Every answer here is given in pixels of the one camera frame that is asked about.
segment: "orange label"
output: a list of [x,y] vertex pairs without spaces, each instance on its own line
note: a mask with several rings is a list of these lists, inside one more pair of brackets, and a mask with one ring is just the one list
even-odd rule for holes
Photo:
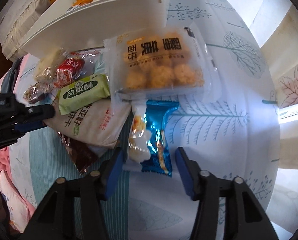
[[138,39],[134,39],[132,41],[127,41],[127,44],[132,44],[134,42],[137,42],[137,41],[142,41],[144,39],[144,37],[141,37],[141,38],[138,38]]

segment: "white wall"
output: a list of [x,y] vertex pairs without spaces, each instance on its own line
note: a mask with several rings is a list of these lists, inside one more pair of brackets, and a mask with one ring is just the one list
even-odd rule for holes
[[227,0],[238,12],[259,47],[270,38],[287,14],[290,0]]

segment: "packaged pastry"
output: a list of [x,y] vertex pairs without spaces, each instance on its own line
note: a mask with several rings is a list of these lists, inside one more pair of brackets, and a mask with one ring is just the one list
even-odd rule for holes
[[[172,166],[165,136],[169,115],[179,108],[179,102],[135,101],[134,119],[129,134],[128,159],[141,165],[141,171],[165,174],[171,177]],[[124,169],[134,171],[127,160]]]
[[104,43],[114,102],[211,90],[212,62],[190,28],[140,30]]
[[106,76],[93,74],[60,90],[60,114],[69,114],[81,107],[110,96]]
[[85,61],[79,56],[67,58],[56,71],[54,86],[60,89],[73,83],[84,65]]

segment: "fried snack ball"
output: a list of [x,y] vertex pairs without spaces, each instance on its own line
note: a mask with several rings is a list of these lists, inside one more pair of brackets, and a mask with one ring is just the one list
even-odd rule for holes
[[157,66],[156,61],[152,59],[149,55],[140,55],[138,57],[139,60],[139,68],[144,73],[150,72],[150,70]]
[[179,85],[195,85],[202,79],[202,73],[199,75],[188,64],[179,64],[175,66],[175,77]]
[[172,67],[164,65],[157,66],[150,71],[150,82],[148,84],[148,87],[171,87],[173,85],[174,80],[175,75]]
[[146,87],[146,76],[141,71],[131,70],[126,79],[126,87],[129,89],[143,89]]

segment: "candy wrapper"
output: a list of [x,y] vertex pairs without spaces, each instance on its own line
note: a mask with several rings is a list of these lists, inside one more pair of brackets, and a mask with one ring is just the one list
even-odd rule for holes
[[52,103],[55,116],[44,120],[46,125],[75,140],[107,148],[116,146],[131,110],[130,104],[122,103],[119,110],[113,114],[111,101],[102,99],[67,115],[60,115],[58,104],[56,97]]
[[93,153],[86,144],[58,133],[65,146],[66,151],[80,174],[84,174],[89,166],[98,160],[98,156]]
[[51,83],[54,80],[58,66],[64,62],[69,52],[64,48],[55,48],[39,60],[33,77],[37,82]]
[[141,171],[157,172],[171,177],[172,166],[165,136],[169,115],[179,108],[179,102],[133,102],[133,123],[128,143],[128,158],[142,166]]
[[67,58],[56,71],[54,86],[61,89],[73,83],[80,76],[84,65],[85,61],[79,56]]
[[211,91],[212,62],[190,28],[157,28],[105,40],[105,62],[114,104],[155,96]]
[[50,90],[50,86],[45,82],[38,82],[30,86],[24,93],[24,99],[31,105],[44,100]]
[[108,96],[110,92],[105,75],[94,74],[80,79],[60,90],[60,114],[69,114]]

